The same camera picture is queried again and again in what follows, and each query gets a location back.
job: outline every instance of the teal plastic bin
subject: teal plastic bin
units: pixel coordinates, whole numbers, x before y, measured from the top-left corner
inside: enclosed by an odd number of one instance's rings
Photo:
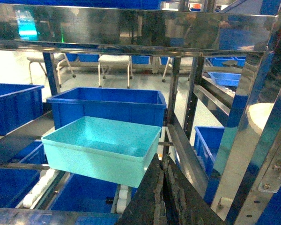
[[[137,188],[161,127],[82,117],[42,137],[51,168]]]

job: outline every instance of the bolt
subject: bolt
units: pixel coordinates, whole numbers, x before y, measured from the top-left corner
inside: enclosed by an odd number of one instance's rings
[[[263,186],[263,189],[264,190],[268,190],[268,189],[270,189],[271,188],[271,185],[269,185],[269,184],[265,184],[264,186]]]
[[[274,171],[281,171],[281,166],[280,165],[274,165],[273,170]]]

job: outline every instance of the chair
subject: chair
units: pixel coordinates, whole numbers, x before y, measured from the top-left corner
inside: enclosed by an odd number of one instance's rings
[[[42,68],[45,76],[47,76],[46,70],[42,65],[42,63],[44,63],[44,57],[43,57],[43,54],[41,52],[28,52],[27,53],[27,59],[29,60],[30,84],[33,84],[32,75],[31,75],[31,64],[34,63],[34,62],[37,62],[40,65],[40,67]],[[66,54],[64,54],[64,53],[54,53],[54,65],[57,68],[57,77],[58,77],[60,87],[61,87],[60,70],[62,69],[60,65],[65,61],[67,62],[68,66],[70,68],[70,71],[72,73],[72,77],[74,77],[74,78],[76,77],[76,75],[74,74],[74,72],[72,70],[70,62],[67,59]]]
[[[98,59],[98,77],[99,77],[99,88],[101,85],[101,71],[102,66],[103,79],[106,79],[104,67],[108,67],[108,71],[111,69],[112,65],[127,65],[127,88],[130,88],[130,80],[133,78],[132,74],[132,59],[129,55],[101,55]]]
[[[162,82],[165,82],[165,75],[167,73],[167,69],[168,69],[168,67],[172,67],[172,63],[173,63],[173,60],[171,59],[171,57],[168,57],[167,64],[165,65],[165,69],[163,72]],[[189,67],[191,65],[192,65],[192,57],[181,58],[180,68]]]

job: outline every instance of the steel bar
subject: steel bar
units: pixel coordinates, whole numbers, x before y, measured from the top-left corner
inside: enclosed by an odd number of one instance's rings
[[[223,126],[226,126],[230,109],[200,85],[195,85],[193,92],[197,96],[197,98],[200,99],[201,102],[217,118],[217,120]]]
[[[58,81],[57,73],[54,65],[53,53],[43,53],[45,66],[47,70],[47,77],[49,81],[50,91],[52,96],[60,93],[61,84]]]
[[[173,123],[174,121],[180,63],[181,63],[181,58],[174,58],[173,73],[172,76],[170,77],[170,93],[169,93],[169,106],[167,110],[167,123]]]
[[[203,198],[208,183],[207,175],[176,116],[174,117],[174,123],[168,124],[168,130],[169,139],[173,142],[180,158],[182,173]]]
[[[229,109],[232,107],[234,93],[221,86],[215,85],[211,79],[205,77],[202,77],[200,85],[225,104]]]
[[[8,163],[0,165],[5,169],[24,169],[24,170],[49,170],[48,164],[25,164],[25,163]]]
[[[9,12],[0,13],[2,50],[157,56],[264,52],[270,34],[266,25],[271,26],[275,20],[274,16],[260,15],[13,4],[0,4],[2,11]],[[21,20],[35,23],[34,36],[21,32],[17,22]],[[48,26],[40,27],[43,22]],[[227,29],[236,30],[237,35],[231,35],[235,45],[223,44],[226,40],[221,34]],[[240,36],[241,43],[234,40]]]
[[[42,115],[0,139],[0,165],[54,127],[52,111]]]
[[[198,97],[193,93],[195,84],[200,84],[204,68],[204,57],[193,58],[192,71],[189,80],[189,90],[187,93],[187,102],[185,105],[183,130],[188,139],[191,137],[192,125],[197,108]]]
[[[281,91],[281,7],[278,15],[278,20],[268,42],[268,51],[263,55],[247,54],[246,64],[214,164],[214,172],[220,176],[220,184],[211,207],[222,219],[228,215],[234,200],[233,208],[235,210],[233,213],[229,213],[227,220],[235,221],[244,199],[251,192],[251,188],[248,187],[251,187],[252,182],[256,180],[257,173],[253,177],[246,177],[247,168],[251,165],[256,152],[266,154],[272,145],[272,142],[268,140],[262,141],[262,135],[271,130],[271,138],[275,138],[277,135],[274,128],[276,129],[276,125],[281,119],[281,110],[276,115],[277,123],[275,126],[260,125],[257,131],[253,129],[254,126],[250,125],[249,118],[252,114],[250,111],[252,107],[260,103],[265,105],[275,103],[278,93]],[[244,140],[248,138],[250,141],[244,145]],[[224,207],[221,204],[222,198],[230,199]],[[238,221],[246,221],[246,224],[254,224],[254,220],[258,218],[258,216],[253,216],[254,219],[249,221],[244,214],[239,215]]]

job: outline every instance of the white floor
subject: white floor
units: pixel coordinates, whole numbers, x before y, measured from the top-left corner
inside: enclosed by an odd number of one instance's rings
[[[26,59],[24,52],[0,51],[0,83],[19,83],[28,84],[29,79],[29,61]],[[31,64],[31,71],[34,84],[44,85],[42,90],[43,101],[45,102],[51,96],[48,79],[45,77],[42,69],[37,63]],[[73,87],[97,87],[98,77],[94,69],[74,67],[76,78],[66,68],[62,69],[62,88],[61,91],[69,90]],[[152,75],[140,73],[136,71],[133,79],[130,80],[132,89],[150,89],[160,90],[168,102],[170,89],[170,75],[166,77],[167,82],[163,83],[162,75]],[[183,123],[185,113],[185,103],[187,98],[189,82],[187,76],[179,78],[178,93],[176,99],[175,114],[180,123]],[[124,70],[112,69],[107,75],[106,80],[102,80],[103,87],[126,88],[127,76]],[[211,112],[199,101],[194,120],[194,126],[221,126],[219,121],[211,114]],[[195,137],[192,131],[191,143],[193,144]]]

